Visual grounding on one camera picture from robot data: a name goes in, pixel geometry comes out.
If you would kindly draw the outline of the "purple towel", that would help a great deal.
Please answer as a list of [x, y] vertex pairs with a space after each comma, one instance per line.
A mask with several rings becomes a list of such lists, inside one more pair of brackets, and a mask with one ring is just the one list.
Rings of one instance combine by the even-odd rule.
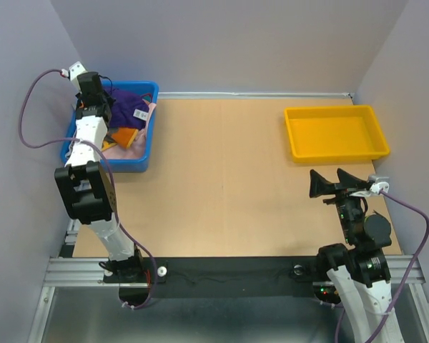
[[104, 87], [108, 100], [112, 100], [110, 129], [129, 128], [142, 130], [147, 125], [149, 103], [138, 94], [118, 88]]

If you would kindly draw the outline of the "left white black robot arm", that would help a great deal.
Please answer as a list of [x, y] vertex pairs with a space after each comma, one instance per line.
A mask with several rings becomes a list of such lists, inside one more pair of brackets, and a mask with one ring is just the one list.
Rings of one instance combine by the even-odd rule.
[[69, 217], [88, 226], [107, 249], [108, 260], [100, 264], [107, 276], [129, 283], [148, 281], [139, 248], [120, 227], [114, 186], [101, 163], [113, 99], [99, 73], [85, 71], [74, 79], [79, 86], [75, 142], [65, 166], [54, 172], [56, 185]]

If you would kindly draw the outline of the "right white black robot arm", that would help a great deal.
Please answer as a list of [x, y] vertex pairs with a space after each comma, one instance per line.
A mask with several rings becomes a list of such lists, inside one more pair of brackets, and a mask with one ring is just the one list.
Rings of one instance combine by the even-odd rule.
[[310, 197], [335, 205], [345, 239], [319, 249], [315, 271], [334, 284], [356, 342], [402, 342], [383, 253], [392, 244], [391, 224], [382, 214], [369, 214], [367, 203], [368, 197], [388, 192], [389, 179], [371, 175], [362, 180], [343, 169], [337, 177], [332, 183], [310, 171]]

